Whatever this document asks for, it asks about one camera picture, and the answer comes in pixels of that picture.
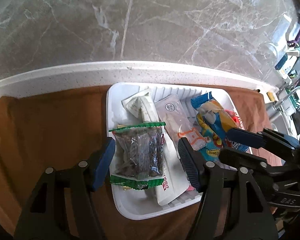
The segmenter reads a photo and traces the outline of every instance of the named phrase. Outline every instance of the marble wall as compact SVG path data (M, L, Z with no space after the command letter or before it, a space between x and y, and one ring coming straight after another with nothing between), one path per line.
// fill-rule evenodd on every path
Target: marble wall
M0 0L0 79L61 64L148 60L281 85L267 44L277 45L296 20L293 0Z

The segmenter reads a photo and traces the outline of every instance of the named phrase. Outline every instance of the snack package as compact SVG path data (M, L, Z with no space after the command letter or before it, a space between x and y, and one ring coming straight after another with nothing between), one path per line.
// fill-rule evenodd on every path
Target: snack package
M206 145L204 137L188 120L179 97L176 94L171 94L156 102L155 108L160 120L166 123L165 129L173 140L176 149L178 149L178 141L182 137L188 139L195 151Z
M192 98L191 105L199 112L197 114L197 120L200 119L199 117L201 116L203 122L206 123L215 132L215 134L220 137L224 145L243 152L248 149L248 146L246 145L228 140L226 133L231 128L244 129L243 124L241 119L234 112L223 109L218 101L212 97L211 92L196 98Z
M122 105L136 118L143 122L158 122L159 117L155 109L151 89L140 91L122 101ZM164 206L179 197L189 187L189 182L182 164L177 156L173 141L164 134L163 144L163 183L155 187L157 202Z
M207 144L201 148L199 152L206 161L212 161L224 169L235 169L229 165L223 164L219 160L220 149L222 148L222 141L218 135L203 121L200 114L197 114L197 123L201 127L201 134L206 139Z
M148 122L110 130L124 150L110 182L134 189L163 183L164 122Z
M136 118L143 122L158 122L159 117L151 98L151 89L142 90L122 100L122 105Z

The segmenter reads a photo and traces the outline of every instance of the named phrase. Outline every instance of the snack bar wrapper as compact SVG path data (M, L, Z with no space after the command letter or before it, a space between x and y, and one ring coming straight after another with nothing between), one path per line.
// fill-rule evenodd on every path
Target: snack bar wrapper
M224 169L235 170L235 168L225 165L219 160L220 149L222 148L220 137L203 121L200 114L197 114L196 119L197 125L200 126L198 129L201 130L200 133L207 142L205 147L198 150L198 152L202 154L206 161L212 161Z
M224 145L242 152L247 151L248 146L230 141L226 136L226 133L231 128L244 129L241 119L235 112L225 110L218 101L213 98L211 92L192 98L191 105L199 112L198 115L201 116L204 123L220 137Z

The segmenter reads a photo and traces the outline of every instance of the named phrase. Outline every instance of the white countertop edge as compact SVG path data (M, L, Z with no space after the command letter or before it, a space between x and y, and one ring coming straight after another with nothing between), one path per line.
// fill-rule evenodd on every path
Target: white countertop edge
M268 91L278 88L265 82L216 69L167 62L99 61L41 68L0 80L0 97L27 97L80 87L117 82L208 84L260 89L265 102Z

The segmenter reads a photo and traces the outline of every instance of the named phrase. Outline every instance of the metal screw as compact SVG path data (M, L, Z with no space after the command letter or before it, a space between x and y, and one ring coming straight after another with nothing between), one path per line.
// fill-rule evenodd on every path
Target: metal screw
M267 167L267 164L266 164L265 162L260 162L260 165L261 165L262 167L264 167L264 168Z
M53 173L53 168L52 167L46 168L46 173L47 174Z
M81 162L79 162L78 165L79 165L79 167L84 168L88 165L88 163L86 161L81 161Z
M276 184L276 183L274 183L274 184L272 185L272 187L273 187L274 190L279 190L279 185Z
M247 174L248 173L248 169L246 167L241 167L240 168L240 171L243 173L243 174Z
M206 162L207 167L213 168L214 167L214 162Z

